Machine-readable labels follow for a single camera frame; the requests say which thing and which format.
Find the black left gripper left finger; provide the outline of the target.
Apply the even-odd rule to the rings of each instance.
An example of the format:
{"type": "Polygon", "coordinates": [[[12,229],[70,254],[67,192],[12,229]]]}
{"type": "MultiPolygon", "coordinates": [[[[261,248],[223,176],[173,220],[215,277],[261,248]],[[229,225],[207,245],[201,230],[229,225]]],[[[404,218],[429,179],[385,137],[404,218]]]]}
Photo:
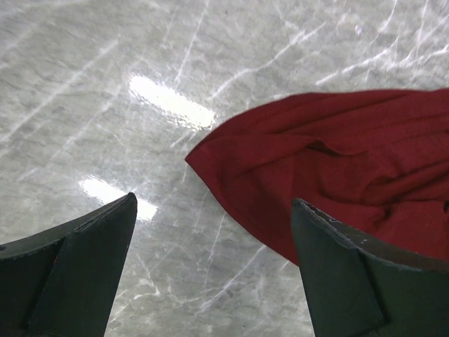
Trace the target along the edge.
{"type": "Polygon", "coordinates": [[[1,245],[2,336],[103,336],[138,212],[130,192],[1,245]]]}

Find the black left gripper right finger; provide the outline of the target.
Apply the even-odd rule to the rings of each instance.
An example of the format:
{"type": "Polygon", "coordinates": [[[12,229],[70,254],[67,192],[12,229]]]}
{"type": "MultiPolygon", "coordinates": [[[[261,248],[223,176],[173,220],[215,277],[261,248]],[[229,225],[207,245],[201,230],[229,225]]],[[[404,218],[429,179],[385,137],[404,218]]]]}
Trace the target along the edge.
{"type": "Polygon", "coordinates": [[[316,336],[447,336],[448,262],[400,249],[302,199],[291,229],[316,336]]]}

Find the dark red t shirt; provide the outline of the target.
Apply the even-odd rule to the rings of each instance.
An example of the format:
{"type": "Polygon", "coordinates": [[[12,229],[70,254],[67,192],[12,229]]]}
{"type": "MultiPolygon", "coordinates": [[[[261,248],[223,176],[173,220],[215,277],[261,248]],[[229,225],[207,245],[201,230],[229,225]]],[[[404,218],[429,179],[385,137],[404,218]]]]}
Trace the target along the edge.
{"type": "Polygon", "coordinates": [[[292,263],[294,199],[384,242],[448,258],[448,90],[303,93],[226,121],[187,163],[292,263]]]}

